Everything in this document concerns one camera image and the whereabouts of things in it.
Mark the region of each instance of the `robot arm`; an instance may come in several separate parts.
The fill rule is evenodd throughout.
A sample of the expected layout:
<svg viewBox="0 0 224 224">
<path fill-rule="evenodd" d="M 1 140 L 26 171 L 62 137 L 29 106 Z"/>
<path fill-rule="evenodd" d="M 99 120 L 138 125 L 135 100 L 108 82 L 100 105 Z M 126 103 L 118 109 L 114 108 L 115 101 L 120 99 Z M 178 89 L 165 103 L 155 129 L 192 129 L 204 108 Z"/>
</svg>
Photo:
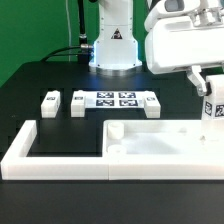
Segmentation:
<svg viewBox="0 0 224 224">
<path fill-rule="evenodd" d="M 149 32 L 145 41 L 148 68 L 154 74 L 186 71 L 198 95 L 207 95 L 201 68 L 220 66 L 224 62 L 222 10 L 220 0 L 157 3 L 145 21 Z"/>
</svg>

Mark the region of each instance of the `green wall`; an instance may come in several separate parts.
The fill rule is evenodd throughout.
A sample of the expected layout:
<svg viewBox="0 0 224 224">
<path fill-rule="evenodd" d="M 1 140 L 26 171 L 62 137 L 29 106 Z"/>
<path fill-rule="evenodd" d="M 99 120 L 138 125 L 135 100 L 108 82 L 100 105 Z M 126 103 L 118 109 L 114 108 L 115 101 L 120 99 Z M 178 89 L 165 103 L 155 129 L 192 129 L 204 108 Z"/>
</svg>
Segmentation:
<svg viewBox="0 0 224 224">
<path fill-rule="evenodd" d="M 145 0 L 134 0 L 134 36 L 139 41 L 139 56 L 144 60 Z M 78 44 L 77 0 L 69 0 L 73 44 Z M 85 1 L 86 31 L 89 43 L 98 36 L 98 4 Z M 0 86 L 29 61 L 68 46 L 65 0 L 0 1 Z"/>
</svg>

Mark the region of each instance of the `white tray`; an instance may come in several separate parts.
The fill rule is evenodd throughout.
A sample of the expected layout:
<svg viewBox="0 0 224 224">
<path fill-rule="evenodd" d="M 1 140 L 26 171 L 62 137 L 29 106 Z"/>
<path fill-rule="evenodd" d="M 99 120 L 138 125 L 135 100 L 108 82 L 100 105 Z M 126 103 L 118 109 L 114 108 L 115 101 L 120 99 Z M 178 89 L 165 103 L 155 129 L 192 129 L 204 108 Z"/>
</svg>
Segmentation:
<svg viewBox="0 0 224 224">
<path fill-rule="evenodd" d="M 124 126 L 120 139 L 108 137 L 114 122 Z M 104 122 L 101 158 L 26 157 L 37 134 L 36 121 L 26 121 L 1 161 L 2 178 L 224 179 L 224 141 L 200 133 L 200 121 L 111 120 Z"/>
</svg>

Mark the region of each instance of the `cable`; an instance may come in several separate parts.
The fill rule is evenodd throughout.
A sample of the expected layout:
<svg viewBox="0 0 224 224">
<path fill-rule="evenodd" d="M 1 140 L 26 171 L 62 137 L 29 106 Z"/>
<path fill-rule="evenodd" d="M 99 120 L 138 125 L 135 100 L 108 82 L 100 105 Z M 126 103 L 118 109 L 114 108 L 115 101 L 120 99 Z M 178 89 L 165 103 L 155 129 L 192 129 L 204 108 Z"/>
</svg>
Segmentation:
<svg viewBox="0 0 224 224">
<path fill-rule="evenodd" d="M 44 58 L 41 59 L 42 62 L 46 61 L 48 58 L 52 57 L 53 55 L 63 52 L 63 51 L 69 51 L 72 49 L 80 49 L 80 46 L 70 46 L 70 47 L 64 47 L 64 48 L 60 48 L 58 50 L 52 51 L 50 54 L 48 54 L 47 56 L 45 56 Z"/>
<path fill-rule="evenodd" d="M 52 54 L 44 58 L 44 62 L 46 62 L 49 58 L 52 57 L 63 57 L 63 56 L 78 56 L 78 55 L 91 55 L 91 53 L 76 53 L 76 54 Z"/>
<path fill-rule="evenodd" d="M 69 13 L 69 6 L 68 0 L 65 1 L 66 5 L 66 14 L 67 14 L 67 22 L 68 22 L 68 44 L 72 46 L 72 31 L 71 31 L 71 20 L 70 20 L 70 13 Z"/>
</svg>

